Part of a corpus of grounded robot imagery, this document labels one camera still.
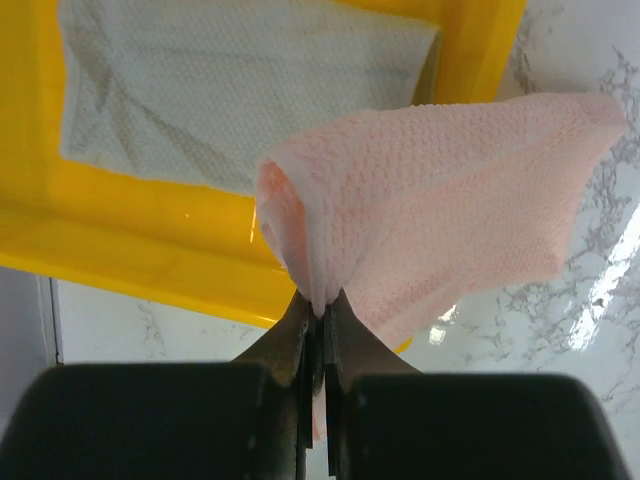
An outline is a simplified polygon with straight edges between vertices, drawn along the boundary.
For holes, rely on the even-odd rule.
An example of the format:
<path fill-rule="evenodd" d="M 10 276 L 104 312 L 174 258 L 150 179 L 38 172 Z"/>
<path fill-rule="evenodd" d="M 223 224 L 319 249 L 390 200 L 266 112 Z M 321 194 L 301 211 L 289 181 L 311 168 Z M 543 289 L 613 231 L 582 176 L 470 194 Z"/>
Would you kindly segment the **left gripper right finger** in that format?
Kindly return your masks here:
<path fill-rule="evenodd" d="M 341 291 L 321 319 L 329 474 L 347 477 L 346 407 L 353 383 L 367 375 L 408 375 L 419 371 L 402 360 L 355 315 Z"/>

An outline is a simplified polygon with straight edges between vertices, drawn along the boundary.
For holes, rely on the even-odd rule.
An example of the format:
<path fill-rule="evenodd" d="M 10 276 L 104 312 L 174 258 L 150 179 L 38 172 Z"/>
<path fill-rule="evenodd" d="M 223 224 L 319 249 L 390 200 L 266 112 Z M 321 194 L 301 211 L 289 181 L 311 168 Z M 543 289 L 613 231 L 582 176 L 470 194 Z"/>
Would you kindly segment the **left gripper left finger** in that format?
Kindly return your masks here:
<path fill-rule="evenodd" d="M 306 477 L 306 451 L 313 446 L 315 340 L 310 304 L 295 293 L 283 317 L 233 360 L 261 373 L 249 479 Z"/>

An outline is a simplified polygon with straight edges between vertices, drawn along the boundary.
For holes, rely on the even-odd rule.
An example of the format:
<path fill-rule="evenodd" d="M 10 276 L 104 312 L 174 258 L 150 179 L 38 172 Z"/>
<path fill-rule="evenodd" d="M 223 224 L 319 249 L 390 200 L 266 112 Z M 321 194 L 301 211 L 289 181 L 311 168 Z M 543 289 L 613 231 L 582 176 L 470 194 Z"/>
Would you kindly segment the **pink towel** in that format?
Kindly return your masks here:
<path fill-rule="evenodd" d="M 395 348 L 466 294 L 559 276 L 626 129 L 592 92 L 364 110 L 259 161 L 259 226 L 316 314 L 345 294 Z"/>

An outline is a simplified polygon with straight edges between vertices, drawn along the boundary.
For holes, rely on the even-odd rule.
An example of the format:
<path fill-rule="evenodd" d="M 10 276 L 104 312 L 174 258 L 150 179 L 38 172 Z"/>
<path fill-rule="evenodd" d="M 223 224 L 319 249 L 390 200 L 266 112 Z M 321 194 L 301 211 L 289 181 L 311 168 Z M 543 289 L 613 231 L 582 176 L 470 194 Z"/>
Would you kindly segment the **grey towel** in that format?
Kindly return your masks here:
<path fill-rule="evenodd" d="M 441 30 L 336 1 L 63 1 L 60 154 L 251 194 L 290 136 L 431 93 Z"/>

